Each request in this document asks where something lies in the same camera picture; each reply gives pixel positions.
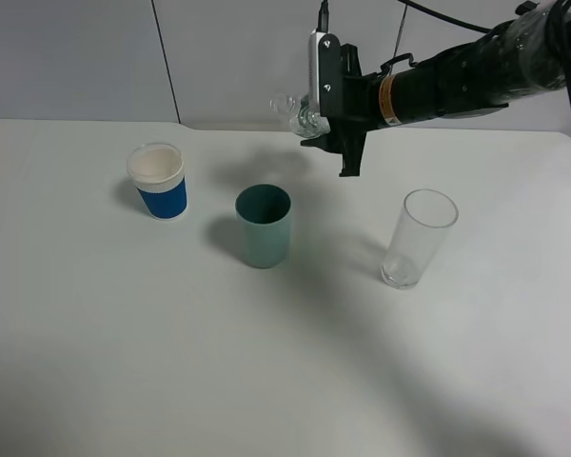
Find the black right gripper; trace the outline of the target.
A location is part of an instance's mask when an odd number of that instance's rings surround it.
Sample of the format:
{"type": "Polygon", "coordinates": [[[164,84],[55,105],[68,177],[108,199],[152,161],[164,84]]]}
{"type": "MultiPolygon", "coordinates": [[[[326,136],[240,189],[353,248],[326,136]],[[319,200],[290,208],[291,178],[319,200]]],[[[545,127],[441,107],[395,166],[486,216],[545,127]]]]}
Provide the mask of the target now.
{"type": "Polygon", "coordinates": [[[362,75],[358,48],[341,45],[343,105],[339,114],[329,116],[331,132],[300,142],[304,148],[340,152],[343,167],[340,177],[359,177],[366,133],[384,129],[385,120],[379,108],[379,87],[385,72],[362,75]]]}

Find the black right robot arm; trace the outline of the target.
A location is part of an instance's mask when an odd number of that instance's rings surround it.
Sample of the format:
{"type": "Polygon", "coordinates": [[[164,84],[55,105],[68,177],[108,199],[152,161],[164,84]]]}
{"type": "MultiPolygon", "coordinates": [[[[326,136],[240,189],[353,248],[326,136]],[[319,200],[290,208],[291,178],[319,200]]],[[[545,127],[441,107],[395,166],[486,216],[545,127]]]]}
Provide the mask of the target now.
{"type": "Polygon", "coordinates": [[[302,146],[341,155],[341,175],[357,176],[365,138],[374,130],[484,116],[560,89],[571,107],[571,2],[540,7],[527,1],[516,13],[517,19],[482,30],[475,42],[421,62],[397,55],[364,74],[357,48],[329,32],[322,2],[308,42],[308,105],[329,130],[302,146]]]}

